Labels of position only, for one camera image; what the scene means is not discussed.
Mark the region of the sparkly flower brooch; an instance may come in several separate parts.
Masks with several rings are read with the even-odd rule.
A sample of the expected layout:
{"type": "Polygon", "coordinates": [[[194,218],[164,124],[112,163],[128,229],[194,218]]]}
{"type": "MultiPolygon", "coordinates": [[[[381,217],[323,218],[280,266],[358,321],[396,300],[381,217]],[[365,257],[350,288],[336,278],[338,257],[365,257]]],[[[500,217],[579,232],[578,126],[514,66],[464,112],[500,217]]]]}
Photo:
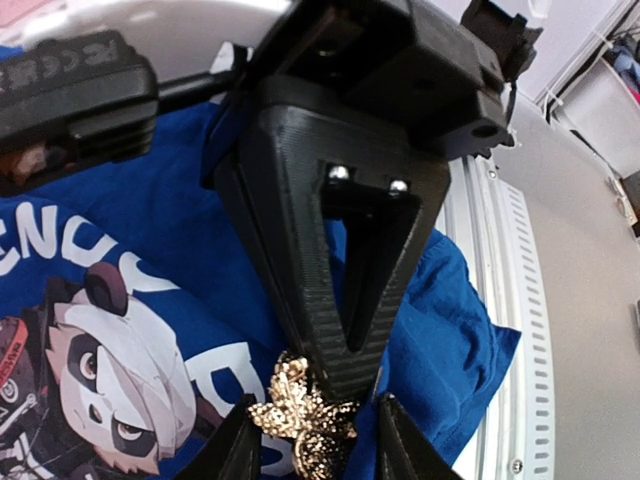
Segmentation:
{"type": "Polygon", "coordinates": [[[302,479],[336,479],[357,439],[357,401],[333,401],[321,391],[308,360],[284,351],[274,366],[270,400],[248,408],[264,434],[290,440],[302,479]]]}

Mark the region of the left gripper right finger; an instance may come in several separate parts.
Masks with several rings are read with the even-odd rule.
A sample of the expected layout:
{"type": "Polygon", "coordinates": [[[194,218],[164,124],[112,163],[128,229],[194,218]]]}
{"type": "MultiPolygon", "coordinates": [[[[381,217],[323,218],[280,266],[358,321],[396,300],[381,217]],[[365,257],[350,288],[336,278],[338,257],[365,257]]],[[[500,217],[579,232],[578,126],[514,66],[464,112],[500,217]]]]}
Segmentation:
{"type": "Polygon", "coordinates": [[[455,480],[441,458],[396,397],[378,401],[377,478],[383,480],[455,480]]]}

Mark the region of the blue printed t-shirt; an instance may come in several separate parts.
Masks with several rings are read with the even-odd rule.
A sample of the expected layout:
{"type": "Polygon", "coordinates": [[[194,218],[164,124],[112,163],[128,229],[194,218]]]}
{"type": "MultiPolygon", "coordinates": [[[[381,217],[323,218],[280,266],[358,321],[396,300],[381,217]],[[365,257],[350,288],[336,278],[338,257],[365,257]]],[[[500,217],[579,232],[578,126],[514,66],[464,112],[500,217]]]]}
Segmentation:
{"type": "MultiPolygon", "coordinates": [[[[153,152],[1,203],[1,475],[187,479],[245,394],[296,353],[197,166],[210,104],[161,119],[153,152]]],[[[376,403],[396,396],[454,462],[520,340],[493,324],[462,253],[431,231],[336,479],[376,475],[376,403]]],[[[261,430],[263,479],[300,478],[261,430]]]]}

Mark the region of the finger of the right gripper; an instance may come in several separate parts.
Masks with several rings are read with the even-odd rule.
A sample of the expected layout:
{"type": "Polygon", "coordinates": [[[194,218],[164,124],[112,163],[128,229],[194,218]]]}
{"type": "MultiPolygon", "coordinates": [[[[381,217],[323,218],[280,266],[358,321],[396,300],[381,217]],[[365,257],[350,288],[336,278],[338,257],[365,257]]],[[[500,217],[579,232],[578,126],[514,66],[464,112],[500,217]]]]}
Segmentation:
{"type": "Polygon", "coordinates": [[[213,179],[293,350],[319,369],[319,156],[236,144],[213,179]]]}
{"type": "Polygon", "coordinates": [[[259,229],[270,290],[332,399],[373,383],[450,185],[404,130],[277,76],[259,88],[259,229]]]}

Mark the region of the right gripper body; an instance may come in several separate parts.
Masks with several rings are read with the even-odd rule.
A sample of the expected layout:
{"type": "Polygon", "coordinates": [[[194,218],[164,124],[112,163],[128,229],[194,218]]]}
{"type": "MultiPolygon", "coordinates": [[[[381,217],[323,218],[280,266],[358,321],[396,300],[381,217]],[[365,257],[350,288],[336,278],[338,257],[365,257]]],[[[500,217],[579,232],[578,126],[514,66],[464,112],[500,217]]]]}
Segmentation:
{"type": "Polygon", "coordinates": [[[266,81],[403,128],[410,144],[454,160],[511,142],[495,46],[429,1],[296,1],[267,34],[209,130],[202,184],[239,136],[246,95],[266,81]]]}

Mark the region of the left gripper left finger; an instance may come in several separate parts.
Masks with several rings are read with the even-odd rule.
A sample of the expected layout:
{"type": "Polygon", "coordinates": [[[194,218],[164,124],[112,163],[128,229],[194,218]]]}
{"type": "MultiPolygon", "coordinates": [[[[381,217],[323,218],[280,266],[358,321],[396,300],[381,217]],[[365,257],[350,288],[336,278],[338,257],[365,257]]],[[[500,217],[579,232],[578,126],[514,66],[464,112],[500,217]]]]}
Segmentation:
{"type": "Polygon", "coordinates": [[[256,397],[245,394],[215,434],[187,466],[187,480],[255,480],[261,475],[261,431],[249,408],[256,397]]]}

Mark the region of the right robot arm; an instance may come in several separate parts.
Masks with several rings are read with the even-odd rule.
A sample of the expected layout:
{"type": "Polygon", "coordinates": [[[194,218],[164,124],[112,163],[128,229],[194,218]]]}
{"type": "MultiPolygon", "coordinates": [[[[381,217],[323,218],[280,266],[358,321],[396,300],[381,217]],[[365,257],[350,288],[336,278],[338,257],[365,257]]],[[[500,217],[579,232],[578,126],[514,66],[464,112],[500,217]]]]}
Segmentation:
{"type": "Polygon", "coordinates": [[[449,164],[511,142],[539,35],[491,1],[297,1],[242,66],[204,181],[329,398],[369,391],[449,164]]]}

